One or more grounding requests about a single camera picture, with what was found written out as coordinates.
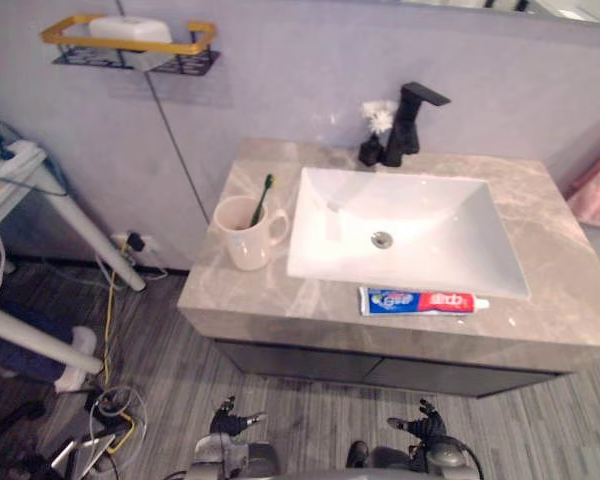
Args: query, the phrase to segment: white rectangular basin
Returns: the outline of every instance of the white rectangular basin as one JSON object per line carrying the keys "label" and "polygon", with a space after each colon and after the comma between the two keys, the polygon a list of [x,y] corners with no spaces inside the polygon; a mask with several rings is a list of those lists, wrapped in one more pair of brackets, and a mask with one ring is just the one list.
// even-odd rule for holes
{"label": "white rectangular basin", "polygon": [[482,180],[304,168],[287,273],[527,298]]}

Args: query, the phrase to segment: green toothbrush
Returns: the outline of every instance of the green toothbrush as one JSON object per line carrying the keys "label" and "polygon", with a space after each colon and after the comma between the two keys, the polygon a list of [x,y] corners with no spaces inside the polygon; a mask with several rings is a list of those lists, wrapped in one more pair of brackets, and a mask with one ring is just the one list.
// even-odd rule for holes
{"label": "green toothbrush", "polygon": [[273,187],[273,175],[267,175],[267,178],[264,180],[264,190],[262,190],[262,195],[260,196],[260,201],[258,202],[258,206],[256,207],[256,211],[253,212],[253,217],[251,217],[251,225],[249,227],[253,227],[258,220],[260,220],[260,215],[262,214],[262,203],[264,202],[264,197],[267,194],[267,190]]}

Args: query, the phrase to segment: toothpaste tube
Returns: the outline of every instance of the toothpaste tube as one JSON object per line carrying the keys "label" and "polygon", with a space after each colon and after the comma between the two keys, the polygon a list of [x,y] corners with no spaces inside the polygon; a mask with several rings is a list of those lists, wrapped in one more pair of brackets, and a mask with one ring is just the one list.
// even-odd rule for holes
{"label": "toothpaste tube", "polygon": [[470,293],[407,292],[360,287],[360,314],[468,315],[489,308],[489,300]]}

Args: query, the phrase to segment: white ceramic mug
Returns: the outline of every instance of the white ceramic mug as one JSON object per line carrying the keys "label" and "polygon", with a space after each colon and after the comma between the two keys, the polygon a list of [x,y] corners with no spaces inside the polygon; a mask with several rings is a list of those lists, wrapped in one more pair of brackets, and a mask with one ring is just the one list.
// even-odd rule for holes
{"label": "white ceramic mug", "polygon": [[[240,270],[257,270],[264,267],[271,256],[271,247],[280,243],[289,233],[289,217],[282,209],[271,214],[262,206],[260,220],[253,227],[251,218],[258,200],[251,197],[230,197],[220,202],[213,221],[224,236],[227,252]],[[282,220],[280,234],[273,236],[271,226]]]}

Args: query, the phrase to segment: gold metal shelf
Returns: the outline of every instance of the gold metal shelf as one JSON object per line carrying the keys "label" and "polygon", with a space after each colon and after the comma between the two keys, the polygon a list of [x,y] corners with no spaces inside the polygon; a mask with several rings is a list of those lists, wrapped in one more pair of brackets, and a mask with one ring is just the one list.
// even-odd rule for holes
{"label": "gold metal shelf", "polygon": [[[175,58],[151,71],[200,76],[207,73],[220,56],[219,52],[211,50],[216,27],[213,23],[207,22],[192,21],[188,23],[187,28],[192,43],[139,42],[119,38],[65,35],[65,30],[68,28],[88,24],[103,16],[105,15],[72,15],[45,29],[40,34],[42,41],[57,45],[62,54],[53,63],[132,69],[132,66],[125,63],[121,51],[155,52],[172,54]],[[103,55],[101,49],[117,52],[117,60],[112,60],[110,55]]]}

